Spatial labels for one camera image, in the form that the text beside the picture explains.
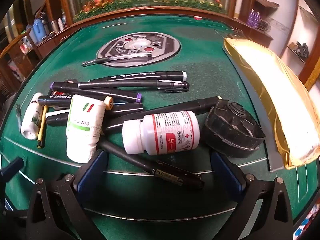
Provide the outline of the black 05 gel pen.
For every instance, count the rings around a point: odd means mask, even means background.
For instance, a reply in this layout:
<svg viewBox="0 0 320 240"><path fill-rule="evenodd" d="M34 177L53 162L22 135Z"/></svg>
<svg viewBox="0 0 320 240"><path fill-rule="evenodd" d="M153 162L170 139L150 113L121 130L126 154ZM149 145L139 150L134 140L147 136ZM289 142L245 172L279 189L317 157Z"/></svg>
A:
<svg viewBox="0 0 320 240"><path fill-rule="evenodd" d="M129 155L123 148L111 143L105 137L99 139L98 147L135 167L141 168L143 171L154 177L170 181L183 187L204 187L204 181L201 180L201 176L166 164L160 160L147 160L139 156Z"/></svg>

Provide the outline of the black tape dispenser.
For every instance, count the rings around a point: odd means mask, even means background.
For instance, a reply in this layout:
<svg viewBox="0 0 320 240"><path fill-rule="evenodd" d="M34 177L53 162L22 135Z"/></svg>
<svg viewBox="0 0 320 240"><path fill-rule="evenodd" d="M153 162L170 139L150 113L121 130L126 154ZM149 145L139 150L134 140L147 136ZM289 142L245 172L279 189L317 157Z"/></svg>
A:
<svg viewBox="0 0 320 240"><path fill-rule="evenodd" d="M201 129L201 141L231 158L244 159L256 152L265 133L253 116L237 102L219 99Z"/></svg>

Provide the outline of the yellow pencil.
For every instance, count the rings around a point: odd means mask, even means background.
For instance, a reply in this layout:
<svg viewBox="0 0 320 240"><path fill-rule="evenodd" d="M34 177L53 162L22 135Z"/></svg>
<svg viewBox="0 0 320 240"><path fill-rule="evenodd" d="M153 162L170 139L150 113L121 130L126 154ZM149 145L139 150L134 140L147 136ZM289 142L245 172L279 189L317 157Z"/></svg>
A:
<svg viewBox="0 0 320 240"><path fill-rule="evenodd" d="M43 139L44 139L47 112L48 112L48 106L44 105L43 112L42 112L42 118L41 118L40 130L39 130L38 138L37 138L37 148L43 148Z"/></svg>

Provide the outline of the long black marker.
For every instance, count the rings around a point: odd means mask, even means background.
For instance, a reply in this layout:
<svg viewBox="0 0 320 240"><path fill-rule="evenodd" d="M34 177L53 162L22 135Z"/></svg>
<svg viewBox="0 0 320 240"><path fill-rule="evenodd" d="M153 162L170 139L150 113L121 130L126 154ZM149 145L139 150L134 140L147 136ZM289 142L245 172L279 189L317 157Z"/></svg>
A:
<svg viewBox="0 0 320 240"><path fill-rule="evenodd" d="M137 113L125 114L116 118L105 117L102 124L102 131L109 132L120 132L122 125L127 120L142 120L146 115L162 114L170 112L181 112L181 111L192 111L195 115L207 113L210 109L217 104L222 98L220 96L214 96L205 99L197 99L193 101L177 103L165 107L159 107L147 111L141 111Z"/></svg>

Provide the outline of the white bottle green label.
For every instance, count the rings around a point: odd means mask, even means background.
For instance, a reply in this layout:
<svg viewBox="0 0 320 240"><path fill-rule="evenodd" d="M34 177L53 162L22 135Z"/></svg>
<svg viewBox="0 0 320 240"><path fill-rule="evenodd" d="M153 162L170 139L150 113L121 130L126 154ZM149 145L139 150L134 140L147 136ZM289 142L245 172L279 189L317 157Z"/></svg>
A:
<svg viewBox="0 0 320 240"><path fill-rule="evenodd" d="M103 101L72 96L66 126L66 154L71 161L87 163L96 152L105 107Z"/></svg>

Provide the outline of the white pill bottle red label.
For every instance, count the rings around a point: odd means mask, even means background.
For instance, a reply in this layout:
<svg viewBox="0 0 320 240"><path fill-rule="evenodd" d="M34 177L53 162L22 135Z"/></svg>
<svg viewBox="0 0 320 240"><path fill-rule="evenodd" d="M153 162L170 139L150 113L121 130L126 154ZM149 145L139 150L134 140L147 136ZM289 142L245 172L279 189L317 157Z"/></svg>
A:
<svg viewBox="0 0 320 240"><path fill-rule="evenodd" d="M173 154L197 148L200 127L192 111L150 114L125 121L122 139L127 154Z"/></svg>

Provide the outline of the black marker yellow end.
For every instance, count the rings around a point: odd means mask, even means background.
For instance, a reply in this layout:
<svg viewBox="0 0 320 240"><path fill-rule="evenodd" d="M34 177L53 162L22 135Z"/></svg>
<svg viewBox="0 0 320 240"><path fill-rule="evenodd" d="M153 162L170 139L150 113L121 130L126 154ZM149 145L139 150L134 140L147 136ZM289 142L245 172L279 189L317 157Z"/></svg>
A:
<svg viewBox="0 0 320 240"><path fill-rule="evenodd" d="M36 102L41 106L69 108L71 99L72 95L39 96ZM106 109L110 110L113 107L113 98L107 96L103 103L106 105Z"/></svg>

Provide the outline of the black marker purple ends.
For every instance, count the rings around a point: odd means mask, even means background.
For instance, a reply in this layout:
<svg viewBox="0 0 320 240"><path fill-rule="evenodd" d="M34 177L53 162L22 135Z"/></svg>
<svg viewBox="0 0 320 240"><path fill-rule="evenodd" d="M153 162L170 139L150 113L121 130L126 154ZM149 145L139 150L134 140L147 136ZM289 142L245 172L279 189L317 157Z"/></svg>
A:
<svg viewBox="0 0 320 240"><path fill-rule="evenodd" d="M117 88L103 88L103 89L81 89L78 88L77 83L69 82L53 82L50 85L51 90L63 92L67 94L78 94L83 96L93 96L94 98L100 98L102 96L111 96L114 99L124 102L141 102L142 95L140 93L121 90Z"/></svg>

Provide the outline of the black fineliner pen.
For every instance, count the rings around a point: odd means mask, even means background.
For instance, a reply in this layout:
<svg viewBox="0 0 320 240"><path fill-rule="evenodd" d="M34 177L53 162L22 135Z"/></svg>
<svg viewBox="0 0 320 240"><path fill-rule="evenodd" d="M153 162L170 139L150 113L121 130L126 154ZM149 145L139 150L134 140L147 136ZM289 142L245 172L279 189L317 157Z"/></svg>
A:
<svg viewBox="0 0 320 240"><path fill-rule="evenodd" d="M93 88L119 88L119 87L142 87L155 88L169 91L184 91L189 89L189 83L185 81L169 80L124 80L124 81L98 81L98 82L80 82L77 87L80 89Z"/></svg>

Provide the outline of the clear gel pen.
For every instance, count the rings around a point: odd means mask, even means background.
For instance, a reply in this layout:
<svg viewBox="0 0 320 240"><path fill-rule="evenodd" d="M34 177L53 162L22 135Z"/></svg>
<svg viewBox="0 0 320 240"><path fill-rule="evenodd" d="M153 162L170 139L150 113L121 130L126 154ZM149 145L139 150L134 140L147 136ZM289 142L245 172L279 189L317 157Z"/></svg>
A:
<svg viewBox="0 0 320 240"><path fill-rule="evenodd" d="M111 62L111 61L135 59L135 58L141 58L141 57L151 58L152 53L148 52L148 53L134 53L134 54L118 55L118 56L107 56L107 57L94 59L91 61L85 61L81 65L83 67L87 67L87 66L92 66L95 64L102 64L102 63Z"/></svg>

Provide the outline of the yellow foam storage box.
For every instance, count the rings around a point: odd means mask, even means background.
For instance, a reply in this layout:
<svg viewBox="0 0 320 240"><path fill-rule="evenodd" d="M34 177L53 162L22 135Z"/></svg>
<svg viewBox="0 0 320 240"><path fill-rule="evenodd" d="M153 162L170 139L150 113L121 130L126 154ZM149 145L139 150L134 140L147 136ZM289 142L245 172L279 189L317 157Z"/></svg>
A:
<svg viewBox="0 0 320 240"><path fill-rule="evenodd" d="M224 49L259 96L288 170L319 157L319 111L295 73L272 50L225 38Z"/></svg>

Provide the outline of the blue thermos jug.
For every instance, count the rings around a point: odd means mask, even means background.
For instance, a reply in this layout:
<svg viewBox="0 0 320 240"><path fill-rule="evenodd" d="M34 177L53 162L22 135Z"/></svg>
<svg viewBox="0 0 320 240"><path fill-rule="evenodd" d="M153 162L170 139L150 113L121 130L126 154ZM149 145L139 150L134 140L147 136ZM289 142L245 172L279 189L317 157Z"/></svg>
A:
<svg viewBox="0 0 320 240"><path fill-rule="evenodd" d="M33 23L33 31L36 36L37 42L41 43L47 37L44 25L39 18L36 18Z"/></svg>

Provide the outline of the round table centre panel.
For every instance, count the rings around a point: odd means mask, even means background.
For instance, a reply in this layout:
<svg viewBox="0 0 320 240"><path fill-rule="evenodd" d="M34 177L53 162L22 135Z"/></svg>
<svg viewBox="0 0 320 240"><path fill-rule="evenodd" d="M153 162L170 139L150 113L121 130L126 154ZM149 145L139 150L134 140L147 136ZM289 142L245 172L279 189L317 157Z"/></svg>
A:
<svg viewBox="0 0 320 240"><path fill-rule="evenodd" d="M175 56L181 48L178 39L165 33L137 32L117 37L104 44L96 53L96 58L127 55L134 53L152 53L151 58L118 60L103 63L114 68L140 67L168 60Z"/></svg>

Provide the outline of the purple bottles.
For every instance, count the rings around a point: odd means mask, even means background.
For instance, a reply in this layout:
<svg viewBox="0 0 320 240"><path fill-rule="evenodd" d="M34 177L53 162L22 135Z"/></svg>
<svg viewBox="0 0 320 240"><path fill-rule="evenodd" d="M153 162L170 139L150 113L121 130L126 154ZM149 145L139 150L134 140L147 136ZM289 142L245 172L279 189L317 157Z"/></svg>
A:
<svg viewBox="0 0 320 240"><path fill-rule="evenodd" d="M254 11L253 9L249 12L247 24L254 29L258 28L260 22L260 12Z"/></svg>

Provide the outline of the red white small chip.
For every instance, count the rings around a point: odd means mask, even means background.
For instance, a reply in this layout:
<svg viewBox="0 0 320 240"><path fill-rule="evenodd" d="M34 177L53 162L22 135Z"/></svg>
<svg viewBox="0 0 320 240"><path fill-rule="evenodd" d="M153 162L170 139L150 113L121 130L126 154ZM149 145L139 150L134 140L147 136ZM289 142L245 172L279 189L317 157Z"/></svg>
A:
<svg viewBox="0 0 320 240"><path fill-rule="evenodd" d="M195 20L202 20L202 17L200 17L200 16L193 16L193 18L195 19Z"/></svg>

